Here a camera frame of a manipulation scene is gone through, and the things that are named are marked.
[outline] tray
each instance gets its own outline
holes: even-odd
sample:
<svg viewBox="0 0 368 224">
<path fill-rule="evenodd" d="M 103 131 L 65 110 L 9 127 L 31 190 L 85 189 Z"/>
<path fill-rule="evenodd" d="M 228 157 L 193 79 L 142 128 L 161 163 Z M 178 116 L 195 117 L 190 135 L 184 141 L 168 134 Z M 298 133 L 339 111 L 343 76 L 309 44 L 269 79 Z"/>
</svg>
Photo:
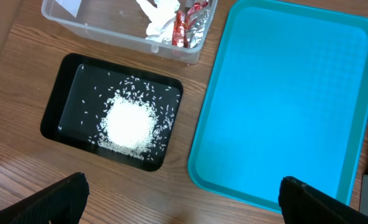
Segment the tray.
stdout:
<svg viewBox="0 0 368 224">
<path fill-rule="evenodd" d="M 48 139 L 155 171 L 163 164 L 182 92 L 180 81 L 174 78 L 69 54 L 60 66 L 40 130 Z M 120 146 L 111 145 L 107 140 L 109 133 L 102 128 L 101 121 L 114 105 L 109 99 L 117 94 L 151 105 L 156 117 L 152 132 L 157 131 L 153 135 L 157 138 L 153 138 L 152 146 L 146 146 L 148 151 L 141 154 L 117 152 L 116 147 Z M 131 124 L 136 121 L 124 119 L 114 125 L 136 133 L 138 130 Z"/>
<path fill-rule="evenodd" d="M 200 188 L 274 212 L 293 176 L 349 204 L 368 117 L 368 19 L 231 9 L 188 162 Z"/>
</svg>

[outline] black tray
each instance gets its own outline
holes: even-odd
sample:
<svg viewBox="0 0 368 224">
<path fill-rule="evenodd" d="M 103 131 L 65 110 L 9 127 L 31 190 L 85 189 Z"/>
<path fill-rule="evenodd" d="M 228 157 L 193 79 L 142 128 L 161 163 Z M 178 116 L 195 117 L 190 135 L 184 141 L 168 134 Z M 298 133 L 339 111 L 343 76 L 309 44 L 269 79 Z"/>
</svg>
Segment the black tray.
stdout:
<svg viewBox="0 0 368 224">
<path fill-rule="evenodd" d="M 148 86 L 153 88 L 147 88 L 145 83 L 150 83 Z M 150 152 L 142 153 L 143 160 L 97 144 L 97 124 L 101 117 L 106 116 L 103 111 L 104 102 L 113 98 L 115 91 L 131 88 L 132 85 L 136 91 L 149 93 L 144 95 L 143 101 L 155 102 L 156 114 L 159 115 L 158 125 L 162 125 L 166 118 L 175 120 L 183 93 L 179 80 L 79 54 L 67 55 L 62 60 L 45 109 L 40 127 L 42 135 L 139 169 L 158 170 L 163 164 L 174 122 L 171 129 L 164 128 L 161 131 L 159 136 L 163 138 L 155 142 L 154 147 L 149 148 Z"/>
</svg>

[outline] white label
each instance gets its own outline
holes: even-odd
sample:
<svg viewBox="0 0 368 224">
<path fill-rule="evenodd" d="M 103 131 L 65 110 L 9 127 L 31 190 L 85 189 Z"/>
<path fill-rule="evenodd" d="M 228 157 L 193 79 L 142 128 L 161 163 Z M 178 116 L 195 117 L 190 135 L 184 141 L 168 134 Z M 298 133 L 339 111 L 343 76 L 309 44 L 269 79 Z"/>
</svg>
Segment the white label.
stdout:
<svg viewBox="0 0 368 224">
<path fill-rule="evenodd" d="M 71 15 L 77 17 L 78 9 L 82 0 L 56 0 L 62 7 L 64 7 Z"/>
</svg>

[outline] plastic container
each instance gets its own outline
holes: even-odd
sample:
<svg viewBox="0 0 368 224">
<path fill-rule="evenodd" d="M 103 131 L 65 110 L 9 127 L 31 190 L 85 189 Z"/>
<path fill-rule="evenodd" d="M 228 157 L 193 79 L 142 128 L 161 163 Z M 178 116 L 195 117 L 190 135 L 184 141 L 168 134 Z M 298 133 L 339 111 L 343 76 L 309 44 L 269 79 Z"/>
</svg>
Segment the plastic container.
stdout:
<svg viewBox="0 0 368 224">
<path fill-rule="evenodd" d="M 239 1 L 188 162 L 201 188 L 280 212 L 293 176 L 349 205 L 368 118 L 368 19 Z"/>
<path fill-rule="evenodd" d="M 182 10 L 186 0 L 179 1 Z M 81 37 L 194 64 L 199 61 L 216 5 L 217 0 L 213 0 L 204 38 L 193 49 L 146 40 L 149 19 L 135 0 L 82 0 L 77 17 L 56 0 L 44 0 L 41 11 L 47 19 L 58 22 Z"/>
</svg>

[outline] pile of white grains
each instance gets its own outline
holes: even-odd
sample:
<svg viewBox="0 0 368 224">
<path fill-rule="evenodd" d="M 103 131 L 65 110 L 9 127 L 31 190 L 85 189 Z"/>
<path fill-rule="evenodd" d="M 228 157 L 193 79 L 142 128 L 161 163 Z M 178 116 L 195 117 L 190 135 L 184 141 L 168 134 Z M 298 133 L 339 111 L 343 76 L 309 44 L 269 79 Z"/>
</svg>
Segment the pile of white grains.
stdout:
<svg viewBox="0 0 368 224">
<path fill-rule="evenodd" d="M 120 94 L 109 98 L 107 115 L 101 119 L 98 145 L 115 152 L 144 159 L 141 153 L 153 145 L 158 117 L 150 103 L 127 99 Z"/>
</svg>

